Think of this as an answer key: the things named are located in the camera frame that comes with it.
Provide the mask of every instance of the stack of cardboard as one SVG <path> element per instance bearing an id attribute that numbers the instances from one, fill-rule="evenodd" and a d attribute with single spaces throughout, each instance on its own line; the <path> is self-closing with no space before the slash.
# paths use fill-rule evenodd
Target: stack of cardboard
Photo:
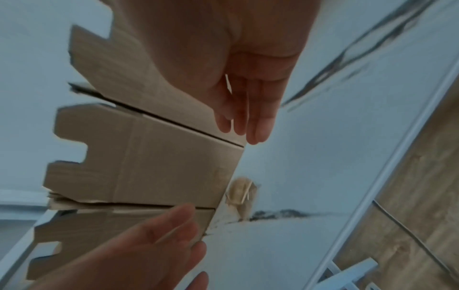
<path id="1" fill-rule="evenodd" d="M 244 137 L 221 133 L 213 112 L 158 73 L 114 9 L 108 40 L 74 27 L 72 65 L 88 84 L 78 93 L 106 104 L 60 108 L 55 134 L 87 145 L 82 163 L 50 163 L 44 186 L 50 208 L 65 211 L 35 230 L 35 241 L 59 241 L 56 255 L 34 260 L 37 279 L 169 207 L 193 203 L 205 230 L 236 168 Z"/>

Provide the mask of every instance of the hand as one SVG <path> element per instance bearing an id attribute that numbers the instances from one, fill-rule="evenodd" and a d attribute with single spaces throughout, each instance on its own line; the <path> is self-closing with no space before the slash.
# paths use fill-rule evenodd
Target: hand
<path id="1" fill-rule="evenodd" d="M 175 207 L 41 278 L 31 289 L 173 290 L 206 254 L 202 241 L 189 246 L 198 233 L 194 214 L 190 204 Z M 207 285 L 207 273 L 201 272 L 187 289 Z"/>
<path id="2" fill-rule="evenodd" d="M 223 132 L 268 139 L 319 0 L 120 0 L 165 79 Z M 231 91 L 227 89 L 228 75 Z"/>

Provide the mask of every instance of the cardboard box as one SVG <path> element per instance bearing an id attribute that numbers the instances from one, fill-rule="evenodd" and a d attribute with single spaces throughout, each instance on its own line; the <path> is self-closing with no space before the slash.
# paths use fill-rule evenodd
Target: cardboard box
<path id="1" fill-rule="evenodd" d="M 244 146 L 245 136 L 218 129 L 212 109 L 171 86 L 158 72 L 116 5 L 108 40 L 74 26 L 72 65 L 105 98 Z"/>
<path id="2" fill-rule="evenodd" d="M 82 163 L 56 161 L 44 186 L 83 203 L 216 208 L 243 148 L 103 104 L 58 110 L 55 134 L 87 144 Z"/>
<path id="3" fill-rule="evenodd" d="M 128 228 L 166 212 L 164 207 L 127 205 L 90 205 L 70 201 L 52 201 L 51 209 L 66 210 L 63 215 L 35 228 L 34 243 L 60 242 L 55 255 L 30 262 L 27 279 L 36 280 L 95 249 Z M 214 210 L 197 209 L 195 221 L 199 240 Z"/>

